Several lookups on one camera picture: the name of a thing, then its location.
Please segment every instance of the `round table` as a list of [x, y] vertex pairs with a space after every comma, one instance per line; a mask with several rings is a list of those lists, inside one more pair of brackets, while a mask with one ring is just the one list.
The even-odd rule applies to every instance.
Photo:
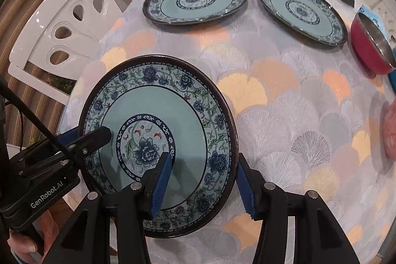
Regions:
[[[250, 167], [286, 191], [320, 193], [361, 263], [377, 253], [395, 218], [396, 168], [387, 159], [381, 117], [395, 95], [386, 77], [370, 74], [349, 42], [329, 49], [270, 16], [257, 0], [232, 16], [196, 26], [155, 26], [129, 5], [100, 41], [66, 106], [59, 132], [78, 125], [86, 98], [117, 64], [143, 54], [167, 54], [206, 73], [235, 119], [240, 151]], [[327, 0], [348, 29], [362, 4]], [[65, 196], [75, 209], [87, 193]], [[205, 227], [176, 239], [148, 239], [152, 263], [251, 263], [261, 222], [245, 213], [236, 185]], [[114, 226], [111, 246], [116, 248]], [[286, 263], [294, 252], [289, 218]]]

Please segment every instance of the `human hand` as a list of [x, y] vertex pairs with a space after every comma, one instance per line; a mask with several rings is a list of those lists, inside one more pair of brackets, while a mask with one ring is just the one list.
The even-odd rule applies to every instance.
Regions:
[[59, 234], [58, 224], [52, 219], [50, 211], [46, 211], [39, 218], [40, 229], [44, 234], [44, 256], [37, 262], [30, 253], [37, 251], [36, 243], [29, 237], [15, 232], [9, 232], [9, 240], [7, 241], [9, 247], [16, 253], [16, 255], [28, 264], [42, 263], [49, 249], [51, 248], [55, 238]]

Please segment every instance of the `ginkgo leaf pattern tablecloth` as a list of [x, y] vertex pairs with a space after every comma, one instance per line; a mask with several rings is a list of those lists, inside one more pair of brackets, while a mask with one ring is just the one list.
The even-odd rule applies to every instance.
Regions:
[[[349, 42], [323, 47], [272, 18], [257, 0], [226, 19], [173, 27], [148, 21], [143, 1], [132, 2], [100, 42], [59, 132], [77, 126], [88, 94], [117, 64], [143, 54], [186, 60], [225, 96], [250, 166], [286, 191], [318, 191], [361, 263], [368, 263], [396, 214], [396, 168], [381, 136], [381, 117], [395, 97], [387, 78], [370, 74]], [[351, 22], [345, 23], [349, 30]], [[65, 199], [76, 207], [86, 193], [81, 184]], [[289, 224], [287, 264], [293, 218]], [[150, 258], [158, 264], [250, 264], [260, 227], [245, 214], [235, 185], [205, 227], [176, 239], [148, 239]]]

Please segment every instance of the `blue gripper pad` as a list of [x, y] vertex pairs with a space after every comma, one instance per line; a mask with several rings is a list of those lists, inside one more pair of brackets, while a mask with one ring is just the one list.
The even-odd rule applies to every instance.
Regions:
[[76, 126], [75, 128], [60, 134], [57, 138], [60, 144], [68, 145], [78, 139], [78, 127]]
[[254, 207], [254, 195], [251, 190], [248, 178], [242, 169], [242, 165], [238, 163], [238, 172], [236, 174], [236, 184], [238, 185], [239, 194], [241, 195], [242, 202], [244, 203], [246, 212], [251, 218], [257, 215], [256, 208]]
[[151, 199], [151, 216], [154, 216], [160, 211], [162, 201], [164, 200], [166, 187], [168, 186], [169, 177], [172, 171], [172, 157], [170, 154], [166, 156], [164, 166], [158, 176], [157, 183], [152, 193]]

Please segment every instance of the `pink object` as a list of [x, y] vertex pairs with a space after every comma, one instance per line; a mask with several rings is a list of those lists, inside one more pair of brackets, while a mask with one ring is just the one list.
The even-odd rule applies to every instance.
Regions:
[[388, 74], [396, 68], [392, 48], [381, 30], [358, 12], [350, 28], [352, 45], [367, 67], [376, 74]]
[[396, 99], [384, 116], [382, 136], [387, 156], [396, 160]]

